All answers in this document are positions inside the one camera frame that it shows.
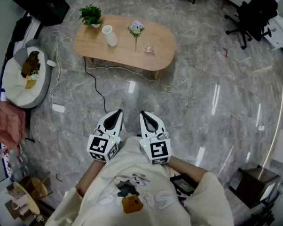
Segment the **person's cream printed shirt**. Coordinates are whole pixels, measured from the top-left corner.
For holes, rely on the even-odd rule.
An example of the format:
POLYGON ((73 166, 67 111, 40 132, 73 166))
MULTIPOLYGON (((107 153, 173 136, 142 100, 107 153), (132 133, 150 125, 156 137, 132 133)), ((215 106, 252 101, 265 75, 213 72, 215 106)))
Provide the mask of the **person's cream printed shirt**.
POLYGON ((46 226, 234 226, 223 186, 211 172, 180 203, 166 164, 152 165, 128 137, 84 197, 69 190, 46 226))

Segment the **purple artificial flowers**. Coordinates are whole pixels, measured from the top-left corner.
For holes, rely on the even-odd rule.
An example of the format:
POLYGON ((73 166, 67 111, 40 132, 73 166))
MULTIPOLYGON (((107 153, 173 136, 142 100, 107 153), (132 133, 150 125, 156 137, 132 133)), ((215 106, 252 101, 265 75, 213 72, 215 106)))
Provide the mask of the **purple artificial flowers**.
POLYGON ((130 26, 127 27, 129 32, 135 39, 135 51, 137 49, 137 39, 141 35, 141 32, 145 29, 144 25, 140 21, 133 21, 130 26))

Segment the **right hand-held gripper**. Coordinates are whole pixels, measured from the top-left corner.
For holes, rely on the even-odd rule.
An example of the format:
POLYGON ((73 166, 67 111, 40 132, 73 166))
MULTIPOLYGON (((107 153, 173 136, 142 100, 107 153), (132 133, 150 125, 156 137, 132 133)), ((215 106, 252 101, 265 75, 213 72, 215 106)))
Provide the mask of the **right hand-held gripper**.
POLYGON ((147 111, 141 111, 139 117, 142 153, 152 165, 168 163, 172 153, 164 122, 155 114, 147 111))

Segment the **black waist pack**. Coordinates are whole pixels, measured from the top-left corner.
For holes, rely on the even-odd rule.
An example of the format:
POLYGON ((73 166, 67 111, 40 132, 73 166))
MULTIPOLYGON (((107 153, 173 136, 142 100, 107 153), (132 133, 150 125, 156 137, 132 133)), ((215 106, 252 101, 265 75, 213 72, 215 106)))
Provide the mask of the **black waist pack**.
POLYGON ((180 203, 184 202, 194 193, 198 183, 187 174, 180 174, 170 178, 170 181, 176 189, 180 203))

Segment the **brown cloth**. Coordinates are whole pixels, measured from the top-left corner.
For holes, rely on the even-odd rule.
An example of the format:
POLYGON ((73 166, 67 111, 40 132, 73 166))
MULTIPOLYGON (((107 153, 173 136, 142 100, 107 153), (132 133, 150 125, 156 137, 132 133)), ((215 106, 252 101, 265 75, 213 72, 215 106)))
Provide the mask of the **brown cloth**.
POLYGON ((33 51, 29 54, 27 60, 22 66, 21 75, 23 78, 31 76, 40 69, 40 63, 38 59, 39 52, 33 51))

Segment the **black bag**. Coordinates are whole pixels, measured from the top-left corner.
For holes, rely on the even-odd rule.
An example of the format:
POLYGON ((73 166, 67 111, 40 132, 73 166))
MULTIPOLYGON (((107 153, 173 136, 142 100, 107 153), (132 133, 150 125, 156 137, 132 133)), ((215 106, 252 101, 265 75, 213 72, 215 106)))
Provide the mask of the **black bag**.
POLYGON ((15 43, 24 39, 27 28, 31 24, 31 16, 24 16, 20 18, 15 25, 12 33, 11 42, 15 43))

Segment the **green potted plant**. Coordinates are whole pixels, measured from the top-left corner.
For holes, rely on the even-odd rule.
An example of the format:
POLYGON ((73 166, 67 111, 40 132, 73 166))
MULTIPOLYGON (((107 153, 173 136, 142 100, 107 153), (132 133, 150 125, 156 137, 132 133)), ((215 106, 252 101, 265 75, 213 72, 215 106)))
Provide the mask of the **green potted plant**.
POLYGON ((93 6, 90 4, 89 6, 85 6, 84 8, 80 8, 82 23, 84 25, 90 25, 94 28, 99 28, 101 25, 101 16, 102 11, 99 7, 93 6))

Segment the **white cylindrical vase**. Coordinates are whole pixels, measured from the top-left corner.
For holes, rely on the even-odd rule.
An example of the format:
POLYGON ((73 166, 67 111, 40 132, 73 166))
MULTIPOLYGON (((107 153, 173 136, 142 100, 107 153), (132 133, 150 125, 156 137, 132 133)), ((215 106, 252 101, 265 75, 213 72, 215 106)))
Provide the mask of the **white cylindrical vase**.
POLYGON ((102 28, 102 33, 108 43, 109 46, 115 47, 118 44, 118 39, 116 34, 114 33, 111 25, 106 25, 102 28))

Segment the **black office chair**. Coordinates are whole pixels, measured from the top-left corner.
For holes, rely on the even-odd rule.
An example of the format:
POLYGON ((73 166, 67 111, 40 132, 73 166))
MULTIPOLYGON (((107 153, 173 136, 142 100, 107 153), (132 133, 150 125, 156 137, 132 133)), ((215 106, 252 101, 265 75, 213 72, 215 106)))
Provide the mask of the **black office chair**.
POLYGON ((247 41, 252 39, 261 41, 266 35, 271 37, 272 32, 267 26, 269 25, 269 20, 277 16, 277 8, 276 0, 242 2, 242 5, 237 9, 238 22, 228 15, 224 16, 236 25, 236 29, 226 31, 226 34, 240 32, 244 42, 241 46, 242 49, 246 49, 247 41))

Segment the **person's left forearm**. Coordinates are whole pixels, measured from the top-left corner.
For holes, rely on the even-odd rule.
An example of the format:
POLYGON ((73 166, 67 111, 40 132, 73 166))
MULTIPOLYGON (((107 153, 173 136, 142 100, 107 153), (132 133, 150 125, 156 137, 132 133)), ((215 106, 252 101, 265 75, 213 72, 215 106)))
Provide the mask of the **person's left forearm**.
POLYGON ((77 193, 84 197, 86 191, 88 190, 91 183, 94 181, 94 179, 97 177, 97 175, 100 173, 102 168, 105 166, 106 162, 94 160, 88 170, 84 173, 83 177, 80 179, 80 181, 75 186, 77 193))

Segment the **oval wooden table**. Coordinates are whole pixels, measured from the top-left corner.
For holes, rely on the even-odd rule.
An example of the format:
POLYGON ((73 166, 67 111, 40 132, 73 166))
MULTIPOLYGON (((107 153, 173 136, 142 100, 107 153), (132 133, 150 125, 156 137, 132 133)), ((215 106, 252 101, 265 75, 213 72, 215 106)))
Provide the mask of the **oval wooden table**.
POLYGON ((111 61, 131 67, 153 71, 154 77, 158 77, 173 60, 176 48, 175 36, 165 26, 148 21, 142 21, 145 29, 137 39, 135 51, 135 39, 127 27, 134 21, 133 18, 114 15, 103 15, 99 28, 90 25, 81 25, 75 36, 75 51, 84 57, 111 61), (115 47, 108 45, 102 28, 111 25, 118 44, 115 47), (155 49, 155 54, 144 52, 144 44, 149 43, 155 49))

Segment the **clear glass cup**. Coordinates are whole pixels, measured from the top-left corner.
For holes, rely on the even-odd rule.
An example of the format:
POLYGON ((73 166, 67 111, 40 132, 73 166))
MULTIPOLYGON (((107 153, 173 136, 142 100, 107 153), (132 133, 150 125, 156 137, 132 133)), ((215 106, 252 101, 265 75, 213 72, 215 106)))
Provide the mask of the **clear glass cup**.
POLYGON ((154 55, 155 54, 155 49, 154 49, 154 47, 151 44, 145 43, 144 44, 144 52, 147 53, 147 54, 154 55))

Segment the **black mini fridge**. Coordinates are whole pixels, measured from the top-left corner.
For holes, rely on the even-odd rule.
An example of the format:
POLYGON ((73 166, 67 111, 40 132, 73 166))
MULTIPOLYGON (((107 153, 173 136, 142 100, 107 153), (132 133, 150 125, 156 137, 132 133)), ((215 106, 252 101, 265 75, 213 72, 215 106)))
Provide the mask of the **black mini fridge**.
POLYGON ((44 26, 61 24, 70 6, 65 0, 13 0, 44 26))

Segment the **pink cloth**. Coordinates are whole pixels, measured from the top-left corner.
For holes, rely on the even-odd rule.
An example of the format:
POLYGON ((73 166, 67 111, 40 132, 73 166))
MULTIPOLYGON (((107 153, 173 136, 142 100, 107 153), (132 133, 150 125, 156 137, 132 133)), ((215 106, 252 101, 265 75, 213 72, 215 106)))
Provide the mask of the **pink cloth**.
POLYGON ((13 149, 25 138, 25 111, 0 101, 0 143, 13 149))

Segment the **pack of clear bottles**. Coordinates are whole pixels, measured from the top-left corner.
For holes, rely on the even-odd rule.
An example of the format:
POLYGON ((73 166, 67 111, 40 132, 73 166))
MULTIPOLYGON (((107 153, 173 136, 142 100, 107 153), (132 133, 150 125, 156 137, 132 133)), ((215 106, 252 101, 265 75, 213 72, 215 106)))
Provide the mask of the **pack of clear bottles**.
POLYGON ((28 161, 28 156, 20 144, 8 151, 8 168, 13 181, 20 182, 29 176, 28 161))

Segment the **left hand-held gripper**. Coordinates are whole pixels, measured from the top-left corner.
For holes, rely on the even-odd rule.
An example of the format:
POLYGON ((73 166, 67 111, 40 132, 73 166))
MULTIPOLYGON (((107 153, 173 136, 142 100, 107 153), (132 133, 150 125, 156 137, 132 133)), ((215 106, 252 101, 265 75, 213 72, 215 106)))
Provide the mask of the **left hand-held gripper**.
POLYGON ((109 162, 119 151, 124 113, 121 109, 111 111, 101 117, 89 135, 87 152, 94 160, 109 162))

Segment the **dark brown side table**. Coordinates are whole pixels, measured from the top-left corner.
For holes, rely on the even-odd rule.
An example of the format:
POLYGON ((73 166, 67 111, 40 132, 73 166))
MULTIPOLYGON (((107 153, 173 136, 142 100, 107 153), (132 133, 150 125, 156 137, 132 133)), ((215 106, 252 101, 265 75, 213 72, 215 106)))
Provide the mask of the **dark brown side table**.
POLYGON ((279 175, 261 166, 238 168, 229 182, 229 190, 251 209, 270 196, 279 179, 279 175))

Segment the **person's right forearm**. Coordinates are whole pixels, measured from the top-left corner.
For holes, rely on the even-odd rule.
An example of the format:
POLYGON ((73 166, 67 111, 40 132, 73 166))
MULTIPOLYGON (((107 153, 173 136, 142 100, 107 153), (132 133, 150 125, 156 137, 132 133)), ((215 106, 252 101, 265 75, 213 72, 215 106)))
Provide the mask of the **person's right forearm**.
POLYGON ((187 174, 196 183, 199 183, 203 175, 207 173, 203 168, 187 163, 177 157, 171 156, 168 166, 180 174, 187 174))

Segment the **round wooden stool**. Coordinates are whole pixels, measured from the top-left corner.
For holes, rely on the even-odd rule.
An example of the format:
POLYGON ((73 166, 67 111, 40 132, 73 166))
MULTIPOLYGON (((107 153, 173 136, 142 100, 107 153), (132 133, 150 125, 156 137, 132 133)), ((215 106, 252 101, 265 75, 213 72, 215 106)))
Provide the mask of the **round wooden stool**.
POLYGON ((28 201, 25 206, 34 214, 40 214, 40 209, 37 205, 37 201, 41 200, 49 195, 48 189, 45 186, 48 176, 43 179, 31 177, 24 181, 24 184, 13 182, 14 189, 24 193, 28 201))

